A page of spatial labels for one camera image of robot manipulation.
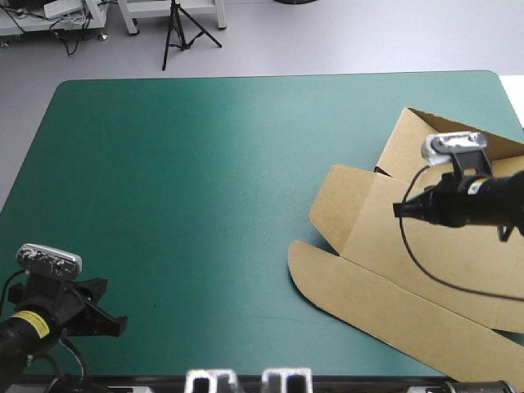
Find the black cable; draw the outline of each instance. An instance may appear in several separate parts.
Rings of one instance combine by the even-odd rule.
[[[60,342],[71,354],[73,354],[76,361],[79,362],[80,368],[82,369],[80,381],[82,381],[88,375],[88,364],[86,363],[84,357],[82,354],[80,354],[80,351],[76,345],[69,341],[64,335],[60,336],[58,342]]]
[[[9,16],[11,18],[11,20],[13,21],[13,23],[16,25],[16,27],[22,32],[22,34],[25,34],[26,31],[24,29],[22,29],[22,27],[18,24],[18,22],[16,21],[15,18],[13,18],[13,15],[11,15],[11,12],[15,12],[15,11],[9,11],[7,10],[7,7],[5,6],[2,6],[0,5],[0,8],[2,8],[2,10],[7,14],[7,16]]]
[[[2,316],[3,302],[6,299],[7,287],[9,287],[9,283],[13,280],[13,278],[15,278],[16,276],[20,276],[23,273],[25,273],[24,269],[18,270],[17,272],[15,272],[11,276],[9,276],[9,278],[3,284],[2,295],[0,296],[0,316]]]
[[[467,287],[461,287],[451,282],[447,282],[444,279],[438,278],[437,276],[435,276],[433,273],[427,270],[424,266],[422,266],[422,264],[417,260],[417,257],[415,256],[415,254],[411,250],[411,247],[408,244],[408,238],[406,237],[406,233],[404,231],[404,223],[402,219],[404,216],[404,208],[405,208],[406,201],[408,200],[409,193],[411,192],[411,190],[413,189],[413,186],[417,182],[418,177],[422,174],[422,172],[424,172],[428,168],[429,168],[429,165],[424,166],[413,176],[413,180],[411,180],[411,184],[409,185],[408,189],[406,190],[406,193],[404,194],[404,197],[402,198],[402,204],[400,206],[400,213],[399,213],[400,234],[402,235],[402,241],[404,242],[406,251],[408,252],[409,256],[411,257],[411,260],[429,278],[431,278],[434,281],[437,281],[438,283],[442,285],[445,285],[446,287],[456,289],[457,291],[472,293],[472,294],[481,295],[481,296],[495,297],[499,299],[524,301],[524,297],[520,297],[520,296],[505,295],[503,293],[496,293],[496,292],[482,291],[482,290],[472,289],[472,288],[467,288]]]

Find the cardboard flap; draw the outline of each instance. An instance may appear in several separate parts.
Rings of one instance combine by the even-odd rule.
[[[318,192],[309,219],[339,254],[374,179],[373,172],[333,165]]]
[[[348,175],[347,184],[340,187],[349,187],[352,181]],[[417,268],[405,250],[392,209],[406,187],[399,180],[375,174],[340,255],[488,328],[495,328],[498,322],[498,326],[503,323],[512,332],[524,332],[523,303],[514,305],[510,300],[456,291],[431,280]],[[524,295],[524,274],[513,276],[515,266],[524,265],[520,236],[499,243],[492,227],[447,228],[415,219],[406,219],[404,227],[418,260],[437,277],[463,287]],[[508,316],[498,315],[501,303],[511,304],[511,321]]]
[[[426,164],[421,156],[420,149],[427,135],[458,131],[481,130],[425,111],[404,108],[378,160],[377,169],[392,178],[409,183],[413,175]],[[494,167],[497,160],[524,155],[522,143],[486,131],[482,132],[488,138],[487,154],[494,162]],[[420,178],[421,186],[434,184],[440,174],[449,172],[450,168],[450,165],[430,168]]]
[[[300,292],[328,313],[462,382],[524,389],[524,348],[349,260],[304,242],[288,253]]]

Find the unfolded cardboard box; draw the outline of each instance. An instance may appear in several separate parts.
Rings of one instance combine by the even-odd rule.
[[[430,133],[477,130],[423,111],[404,109],[375,172],[334,165],[310,212],[337,251],[303,242],[289,250],[295,284],[327,312],[460,381],[504,379],[524,389],[524,347],[491,329],[524,332],[524,303],[445,287],[409,258],[392,204],[425,165]],[[524,145],[492,133],[488,156],[496,176],[524,169]],[[451,167],[430,168],[412,195]],[[496,228],[447,228],[415,219],[404,226],[415,255],[455,284],[524,296],[524,241],[499,242]]]

